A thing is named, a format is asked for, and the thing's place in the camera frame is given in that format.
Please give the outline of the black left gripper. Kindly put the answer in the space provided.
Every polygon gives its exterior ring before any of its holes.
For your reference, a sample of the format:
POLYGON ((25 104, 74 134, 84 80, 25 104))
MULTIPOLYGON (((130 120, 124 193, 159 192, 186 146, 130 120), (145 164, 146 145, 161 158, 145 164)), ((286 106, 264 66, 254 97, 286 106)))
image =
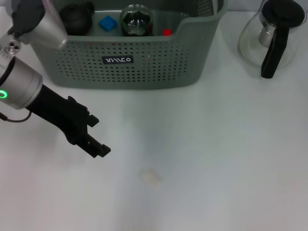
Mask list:
POLYGON ((93 158, 105 157, 111 149, 88 134, 87 126, 94 127, 100 121, 88 109, 68 97, 63 98, 45 85, 27 109, 59 128, 72 145, 78 145, 93 158))

